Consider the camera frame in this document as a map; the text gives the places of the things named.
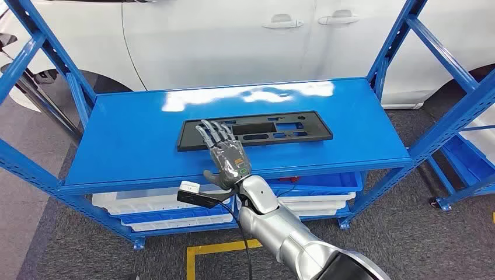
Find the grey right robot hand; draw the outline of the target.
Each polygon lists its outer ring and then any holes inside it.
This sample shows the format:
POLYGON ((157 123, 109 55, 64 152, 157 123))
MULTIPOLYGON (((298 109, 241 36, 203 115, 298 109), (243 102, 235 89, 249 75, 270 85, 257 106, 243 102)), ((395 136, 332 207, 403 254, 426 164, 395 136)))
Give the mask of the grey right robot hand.
POLYGON ((203 171, 203 176, 210 183, 223 190, 230 190, 251 175, 252 167, 242 143, 235 138, 227 125, 202 119, 195 129, 203 137, 218 169, 218 174, 203 171))

